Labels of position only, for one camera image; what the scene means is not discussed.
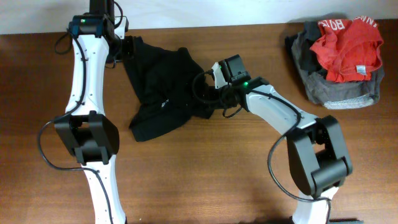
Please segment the black polo shirt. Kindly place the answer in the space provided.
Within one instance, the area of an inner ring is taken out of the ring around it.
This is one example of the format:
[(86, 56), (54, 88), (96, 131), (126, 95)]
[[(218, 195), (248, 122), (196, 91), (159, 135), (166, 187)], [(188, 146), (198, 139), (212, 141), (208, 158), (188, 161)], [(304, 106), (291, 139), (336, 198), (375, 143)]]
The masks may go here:
[(203, 69), (185, 47), (165, 50), (141, 37), (123, 41), (123, 65), (140, 102), (129, 128), (137, 142), (163, 136), (193, 116), (208, 119), (214, 110), (196, 99), (209, 93)]

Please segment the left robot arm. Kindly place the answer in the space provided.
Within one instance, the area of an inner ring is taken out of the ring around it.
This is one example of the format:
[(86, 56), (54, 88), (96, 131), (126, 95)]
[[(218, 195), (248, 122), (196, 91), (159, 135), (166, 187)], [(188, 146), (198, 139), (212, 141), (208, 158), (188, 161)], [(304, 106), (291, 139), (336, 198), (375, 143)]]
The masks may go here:
[(95, 223), (127, 222), (116, 182), (119, 131), (106, 117), (103, 103), (104, 70), (120, 56), (127, 31), (127, 20), (114, 15), (117, 7), (115, 1), (90, 1), (89, 11), (69, 22), (72, 90), (65, 114), (54, 122), (88, 181)]

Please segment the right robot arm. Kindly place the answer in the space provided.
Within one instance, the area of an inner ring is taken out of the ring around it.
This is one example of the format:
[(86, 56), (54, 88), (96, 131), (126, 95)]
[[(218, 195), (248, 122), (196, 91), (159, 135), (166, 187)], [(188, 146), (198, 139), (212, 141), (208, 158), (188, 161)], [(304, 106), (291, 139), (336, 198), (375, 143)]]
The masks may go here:
[[(332, 223), (331, 201), (353, 172), (338, 120), (307, 113), (278, 94), (264, 78), (251, 78), (239, 55), (216, 62), (211, 75), (221, 93), (220, 103), (238, 105), (280, 134), (268, 153), (267, 169), (276, 186), (297, 201), (290, 222)], [(282, 141), (287, 143), (289, 171), (298, 195), (283, 187), (272, 170), (272, 156)]]

